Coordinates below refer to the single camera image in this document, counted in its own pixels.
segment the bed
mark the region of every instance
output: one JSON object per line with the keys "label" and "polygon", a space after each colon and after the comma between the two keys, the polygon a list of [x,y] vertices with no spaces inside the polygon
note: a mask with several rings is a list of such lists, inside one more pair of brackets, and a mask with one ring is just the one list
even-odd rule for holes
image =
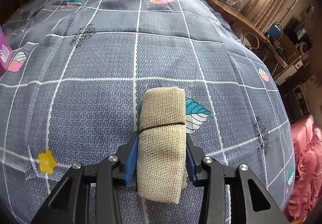
{"label": "bed", "polygon": [[321,190],[321,130],[312,115],[291,125],[295,150],[294,189],[284,211],[290,222],[304,220],[319,201]]}
{"label": "bed", "polygon": [[[19,223],[74,162],[99,162],[126,143],[145,91],[162,86],[185,89],[194,145],[249,165],[284,209],[294,149],[281,97],[205,0],[34,0],[2,29],[14,55],[0,77],[0,198]],[[188,181],[179,204],[158,203],[138,196],[134,177],[118,188],[123,223],[197,223],[202,192]],[[91,223],[94,196],[92,185]]]}

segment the pink blanket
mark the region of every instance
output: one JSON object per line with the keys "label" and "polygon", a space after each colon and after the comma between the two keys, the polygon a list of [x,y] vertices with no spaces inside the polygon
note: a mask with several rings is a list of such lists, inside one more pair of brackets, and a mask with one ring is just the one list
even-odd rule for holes
{"label": "pink blanket", "polygon": [[291,125],[295,153],[295,184],[284,214],[289,221],[304,220],[318,201],[321,189],[321,130],[313,116]]}

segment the metal screw head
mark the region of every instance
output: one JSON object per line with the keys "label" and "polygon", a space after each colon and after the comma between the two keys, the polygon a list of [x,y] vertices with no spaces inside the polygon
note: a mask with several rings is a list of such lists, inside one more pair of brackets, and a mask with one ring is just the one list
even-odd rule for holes
{"label": "metal screw head", "polygon": [[248,166],[246,164],[240,164],[239,165],[239,168],[242,170],[242,171],[247,171],[248,170]]}
{"label": "metal screw head", "polygon": [[77,170],[77,169],[80,169],[81,166],[82,165],[79,162],[76,162],[76,163],[73,164],[72,167],[73,167],[73,169],[76,169]]}
{"label": "metal screw head", "polygon": [[108,157],[108,160],[109,161],[117,161],[118,157],[116,155],[111,155],[111,156]]}
{"label": "metal screw head", "polygon": [[203,161],[204,161],[205,163],[212,163],[212,162],[214,161],[214,159],[213,159],[213,158],[211,158],[211,157],[204,157],[204,158],[203,158]]}

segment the burlap roll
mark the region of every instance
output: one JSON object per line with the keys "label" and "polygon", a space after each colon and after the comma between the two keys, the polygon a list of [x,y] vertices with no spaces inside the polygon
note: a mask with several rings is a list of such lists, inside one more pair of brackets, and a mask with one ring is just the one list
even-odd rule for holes
{"label": "burlap roll", "polygon": [[[179,203],[186,184],[185,90],[178,87],[147,90],[143,97],[137,154],[137,189],[140,196]],[[168,123],[180,123],[151,129]]]}

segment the purple box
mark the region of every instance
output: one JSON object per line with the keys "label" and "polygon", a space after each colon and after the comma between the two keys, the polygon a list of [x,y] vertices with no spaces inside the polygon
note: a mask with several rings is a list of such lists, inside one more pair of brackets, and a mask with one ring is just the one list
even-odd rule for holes
{"label": "purple box", "polygon": [[0,75],[7,70],[11,57],[12,49],[7,43],[0,26]]}

